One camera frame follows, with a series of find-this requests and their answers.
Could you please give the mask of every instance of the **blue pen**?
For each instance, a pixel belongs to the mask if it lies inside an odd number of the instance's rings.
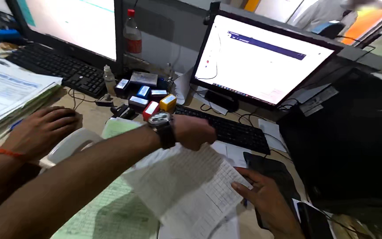
[[[23,120],[19,120],[17,122],[15,122],[11,127],[10,127],[10,130],[13,130],[14,127],[16,127],[19,123],[21,123]]]

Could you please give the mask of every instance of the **computer tower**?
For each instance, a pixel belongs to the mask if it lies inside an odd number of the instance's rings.
[[[318,111],[277,122],[290,156],[315,206],[382,206],[382,79],[354,69],[331,87]]]

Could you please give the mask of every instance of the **keyboard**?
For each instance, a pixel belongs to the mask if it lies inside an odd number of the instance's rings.
[[[6,59],[34,73],[62,77],[62,85],[94,98],[107,92],[103,70],[37,43],[13,52]]]
[[[217,139],[219,141],[270,155],[270,149],[265,134],[259,128],[179,105],[176,105],[175,114],[207,119],[209,124],[215,128]]]

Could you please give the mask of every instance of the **red thread bracelet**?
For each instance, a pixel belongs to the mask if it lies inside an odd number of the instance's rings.
[[[16,158],[16,159],[21,159],[24,156],[23,154],[14,153],[10,150],[6,150],[3,148],[0,148],[0,154],[5,154],[5,155],[11,156],[11,157]]]

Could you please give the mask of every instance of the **desk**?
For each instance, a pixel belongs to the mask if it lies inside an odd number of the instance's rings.
[[[67,94],[68,90],[70,88],[64,87],[64,89],[59,90],[52,98],[52,102],[55,102],[52,104],[52,106],[65,106],[68,108],[73,107],[73,98]],[[82,93],[75,93],[76,97],[82,98],[84,94]],[[90,96],[85,96],[86,100],[95,100],[94,98]],[[76,99],[76,103],[79,104],[81,100]],[[119,106],[121,103],[127,103],[127,100],[123,100],[120,98],[115,97],[114,99],[114,105]],[[191,96],[191,94],[188,95],[188,98],[185,102],[185,106],[200,110],[200,106],[203,103]],[[83,127],[91,130],[98,135],[101,135],[105,122],[113,115],[110,112],[109,107],[101,107],[97,106],[93,102],[86,102],[83,101],[78,107],[77,112],[82,114],[83,116]],[[215,116],[219,116],[222,118],[226,118],[228,120],[232,121],[238,121],[239,116],[236,114],[228,113],[226,116],[224,115],[218,115],[214,111],[210,110],[206,113],[212,114]],[[250,112],[238,110],[237,113],[243,115],[248,114]],[[134,119],[138,122],[143,122],[142,115],[140,114],[138,117]],[[258,125],[258,118],[252,117],[251,122],[253,125]],[[261,153],[252,151],[252,154],[261,155],[264,156]],[[291,176],[294,179],[294,183],[297,189],[297,192],[300,194],[300,197],[302,200],[306,200],[306,194],[304,190],[304,185],[302,180],[300,179],[299,175],[297,174],[297,171],[295,170],[294,165],[287,159],[285,159],[283,156],[277,154],[276,152],[272,152],[272,155],[268,156],[267,158],[278,160],[280,162],[283,162],[285,166],[287,167],[288,171],[290,172]],[[273,238],[273,235],[264,229],[261,229],[256,220],[255,211],[253,208],[248,208],[247,210],[244,210],[243,206],[240,205],[237,209],[239,213],[239,226],[240,226],[240,236],[241,239],[270,239]]]

